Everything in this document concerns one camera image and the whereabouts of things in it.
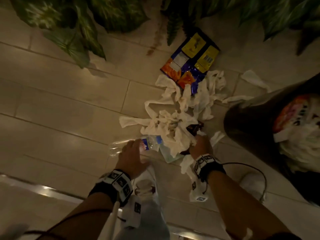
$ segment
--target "clear plastic bottle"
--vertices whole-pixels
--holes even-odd
[[[162,138],[161,136],[152,136],[152,135],[146,135],[141,138],[141,144],[140,144],[140,152],[147,151],[147,150],[159,150],[160,144],[162,144]],[[116,157],[118,154],[122,151],[122,148],[128,143],[128,141],[132,141],[134,139],[127,139],[127,140],[121,140],[121,141],[115,141],[112,144],[110,144],[109,147],[109,153],[111,157]]]

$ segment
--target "barcode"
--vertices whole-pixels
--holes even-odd
[[[208,56],[208,55],[206,55],[204,58],[203,58],[205,61],[207,61],[207,62],[209,62],[209,63],[211,63],[211,62],[213,62],[213,58],[211,58],[210,56]]]

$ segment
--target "yellow label panel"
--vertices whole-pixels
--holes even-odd
[[[219,51],[210,45],[194,66],[202,73],[208,71],[218,53]]]
[[[182,51],[190,58],[194,58],[194,56],[205,46],[205,44],[205,40],[201,38],[198,33],[196,33],[194,36],[192,36],[189,42],[182,47]]]

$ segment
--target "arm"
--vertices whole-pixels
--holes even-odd
[[[197,144],[190,148],[193,159],[212,154],[207,137],[197,136]],[[252,239],[266,239],[273,234],[290,231],[266,207],[242,189],[235,181],[219,171],[211,171],[208,184],[217,203],[228,233],[235,239],[246,236],[247,228],[253,231]]]
[[[131,179],[135,179],[150,165],[148,161],[142,163],[140,161],[140,146],[141,140],[129,141],[123,147],[119,154],[119,160],[116,169],[121,169],[126,172]],[[83,215],[75,216],[65,222],[58,223],[47,232],[56,234],[64,239],[97,239],[99,234],[108,219],[110,212],[113,209],[113,203],[105,193],[93,193],[87,197],[80,205],[78,205],[66,218],[85,211],[94,209],[106,209],[109,212],[91,212]],[[41,240],[56,239],[50,236],[41,236]]]

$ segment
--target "shoe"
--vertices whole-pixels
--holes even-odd
[[[151,165],[134,179],[132,186],[133,193],[139,196],[141,201],[154,200],[159,205],[156,175]]]
[[[265,201],[266,195],[263,195],[265,188],[265,179],[261,173],[247,173],[240,180],[239,185],[261,203]]]

